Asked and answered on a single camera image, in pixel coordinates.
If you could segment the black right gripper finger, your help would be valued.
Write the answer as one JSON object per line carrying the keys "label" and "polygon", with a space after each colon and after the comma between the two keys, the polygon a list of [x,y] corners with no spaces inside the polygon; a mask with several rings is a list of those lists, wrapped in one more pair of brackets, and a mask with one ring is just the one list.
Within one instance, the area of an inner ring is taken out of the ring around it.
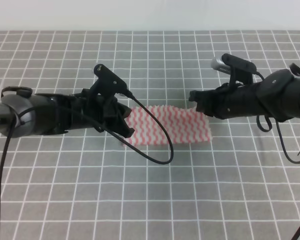
{"label": "black right gripper finger", "polygon": [[209,117],[214,117],[213,104],[210,101],[198,101],[196,111]]}
{"label": "black right gripper finger", "polygon": [[209,103],[214,99],[215,95],[216,95],[215,90],[205,90],[205,91],[192,90],[189,92],[188,100],[190,102],[196,102],[196,103]]}

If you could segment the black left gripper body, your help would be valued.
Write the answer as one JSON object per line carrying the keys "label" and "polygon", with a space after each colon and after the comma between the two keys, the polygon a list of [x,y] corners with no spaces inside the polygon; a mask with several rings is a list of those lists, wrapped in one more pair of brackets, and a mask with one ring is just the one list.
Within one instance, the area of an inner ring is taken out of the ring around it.
{"label": "black left gripper body", "polygon": [[57,106],[53,134],[86,128],[123,134],[123,105],[115,96],[104,97],[84,88],[72,95],[53,94],[52,101]]}

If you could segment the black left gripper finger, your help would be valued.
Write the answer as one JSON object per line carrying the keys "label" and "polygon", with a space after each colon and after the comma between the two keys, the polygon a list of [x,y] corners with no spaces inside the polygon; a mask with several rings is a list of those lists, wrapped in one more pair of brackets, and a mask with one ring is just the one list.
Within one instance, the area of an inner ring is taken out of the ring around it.
{"label": "black left gripper finger", "polygon": [[113,100],[110,103],[110,118],[116,125],[126,124],[126,118],[131,112],[132,110],[128,106],[118,102],[117,100]]}
{"label": "black left gripper finger", "polygon": [[112,131],[124,138],[130,138],[135,130],[128,126],[124,118],[118,118],[114,121]]}

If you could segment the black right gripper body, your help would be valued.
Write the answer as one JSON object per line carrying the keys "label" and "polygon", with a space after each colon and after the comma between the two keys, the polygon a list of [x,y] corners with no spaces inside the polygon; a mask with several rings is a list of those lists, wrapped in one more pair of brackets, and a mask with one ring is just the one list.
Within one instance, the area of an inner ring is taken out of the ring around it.
{"label": "black right gripper body", "polygon": [[211,97],[212,115],[218,119],[267,115],[268,112],[257,98],[258,83],[235,88],[219,87]]}

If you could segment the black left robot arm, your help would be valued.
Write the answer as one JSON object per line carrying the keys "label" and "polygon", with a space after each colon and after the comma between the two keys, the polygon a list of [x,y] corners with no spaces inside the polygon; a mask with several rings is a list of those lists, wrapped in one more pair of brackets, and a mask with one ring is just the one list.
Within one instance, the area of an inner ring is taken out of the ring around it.
{"label": "black left robot arm", "polygon": [[92,128],[89,117],[98,122],[95,129],[104,128],[129,138],[134,129],[126,123],[132,110],[111,96],[91,95],[84,88],[81,92],[64,95],[37,93],[28,87],[9,86],[2,89],[0,100],[0,133],[7,136],[14,127],[13,138],[32,135],[62,135],[69,130]]}

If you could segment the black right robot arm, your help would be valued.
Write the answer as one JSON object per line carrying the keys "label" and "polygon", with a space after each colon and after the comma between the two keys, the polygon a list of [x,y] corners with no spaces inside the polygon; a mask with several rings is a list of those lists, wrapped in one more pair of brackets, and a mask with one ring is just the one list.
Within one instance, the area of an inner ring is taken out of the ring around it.
{"label": "black right robot arm", "polygon": [[212,90],[192,90],[188,100],[196,111],[217,119],[265,116],[278,122],[300,119],[300,68],[277,70],[260,82],[231,80]]}

